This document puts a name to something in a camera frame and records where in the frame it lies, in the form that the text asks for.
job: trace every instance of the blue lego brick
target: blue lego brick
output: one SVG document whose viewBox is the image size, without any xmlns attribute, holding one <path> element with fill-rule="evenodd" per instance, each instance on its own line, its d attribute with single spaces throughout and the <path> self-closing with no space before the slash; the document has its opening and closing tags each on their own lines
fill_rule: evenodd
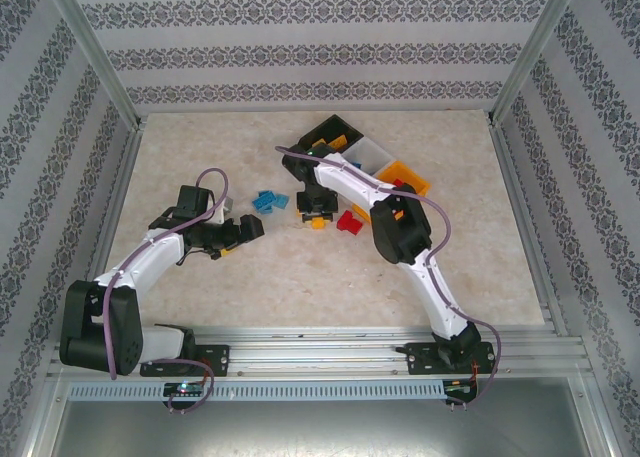
<svg viewBox="0 0 640 457">
<path fill-rule="evenodd" d="M 271 207 L 271 204 L 276 200 L 276 196 L 270 190 L 259 196 L 256 200 L 251 202 L 257 211 L 265 207 Z"/>
<path fill-rule="evenodd" d="M 284 194 L 276 194 L 276 200 L 273 202 L 273 205 L 278 207 L 279 209 L 284 209 L 289 203 L 289 197 Z"/>
</svg>

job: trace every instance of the damask pattern wall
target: damask pattern wall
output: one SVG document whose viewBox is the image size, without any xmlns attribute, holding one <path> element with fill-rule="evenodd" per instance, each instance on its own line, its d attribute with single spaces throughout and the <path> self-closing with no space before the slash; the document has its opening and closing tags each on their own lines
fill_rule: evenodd
<svg viewBox="0 0 640 457">
<path fill-rule="evenodd" d="M 0 455 L 20 446 L 129 129 L 52 0 L 0 0 Z"/>
<path fill-rule="evenodd" d="M 572 0 L 503 123 L 567 325 L 640 455 L 640 0 Z"/>
<path fill-rule="evenodd" d="M 489 110 L 547 0 L 78 0 L 141 114 Z"/>
</svg>

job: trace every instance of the enclosure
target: enclosure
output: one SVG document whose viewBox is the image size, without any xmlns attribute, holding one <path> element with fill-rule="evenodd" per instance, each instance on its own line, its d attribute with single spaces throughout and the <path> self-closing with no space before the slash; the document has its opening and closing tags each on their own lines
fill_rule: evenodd
<svg viewBox="0 0 640 457">
<path fill-rule="evenodd" d="M 0 455 L 640 455 L 639 16 L 640 0 L 0 0 Z M 333 114 L 450 214 L 442 272 L 503 342 L 477 407 L 450 412 L 457 377 L 395 351 L 433 338 L 370 227 L 295 215 L 273 147 Z M 65 294 L 211 166 L 235 217 L 264 189 L 292 201 L 140 302 L 143 323 L 230 349 L 210 402 L 169 416 L 171 379 L 60 363 Z"/>
</svg>

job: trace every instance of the marble floor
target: marble floor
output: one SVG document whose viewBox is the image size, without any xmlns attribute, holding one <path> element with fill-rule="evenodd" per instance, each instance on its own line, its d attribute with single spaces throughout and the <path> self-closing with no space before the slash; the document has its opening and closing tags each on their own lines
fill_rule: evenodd
<svg viewBox="0 0 640 457">
<path fill-rule="evenodd" d="M 462 308 L 494 324 L 542 324 L 537 296 L 481 111 L 337 112 L 431 183 L 453 224 L 440 268 Z M 230 179 L 232 217 L 271 189 L 291 197 L 263 215 L 265 236 L 217 261 L 190 256 L 141 299 L 143 322 L 223 326 L 408 326 L 428 323 L 408 277 L 376 251 L 371 227 L 312 230 L 295 211 L 302 186 L 280 164 L 290 146 L 332 112 L 151 114 L 109 266 L 175 204 L 207 167 Z M 213 174 L 202 184 L 219 194 Z M 341 202 L 341 212 L 348 205 Z M 438 242 L 444 225 L 427 209 Z"/>
</svg>

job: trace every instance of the orange container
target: orange container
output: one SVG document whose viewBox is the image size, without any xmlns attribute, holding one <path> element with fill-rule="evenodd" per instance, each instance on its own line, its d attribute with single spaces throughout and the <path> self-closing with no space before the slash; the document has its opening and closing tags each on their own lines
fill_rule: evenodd
<svg viewBox="0 0 640 457">
<path fill-rule="evenodd" d="M 387 184 L 393 184 L 396 180 L 401 180 L 405 184 L 409 184 L 413 187 L 416 194 L 422 195 L 423 197 L 431 188 L 431 184 L 429 182 L 423 180 L 418 174 L 399 160 L 396 160 L 389 167 L 382 170 L 376 175 L 376 178 L 386 182 Z"/>
</svg>

